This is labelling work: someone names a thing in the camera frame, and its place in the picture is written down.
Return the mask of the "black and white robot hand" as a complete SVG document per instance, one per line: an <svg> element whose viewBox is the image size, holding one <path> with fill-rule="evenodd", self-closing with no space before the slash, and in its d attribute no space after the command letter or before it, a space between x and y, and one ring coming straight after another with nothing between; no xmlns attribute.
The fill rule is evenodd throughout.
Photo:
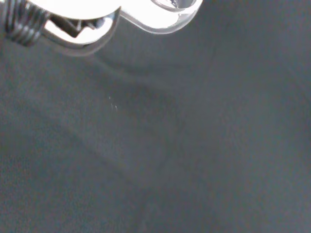
<svg viewBox="0 0 311 233"><path fill-rule="evenodd" d="M41 40L74 57L100 50L112 37L120 0L2 0L0 41L31 47Z"/></svg>

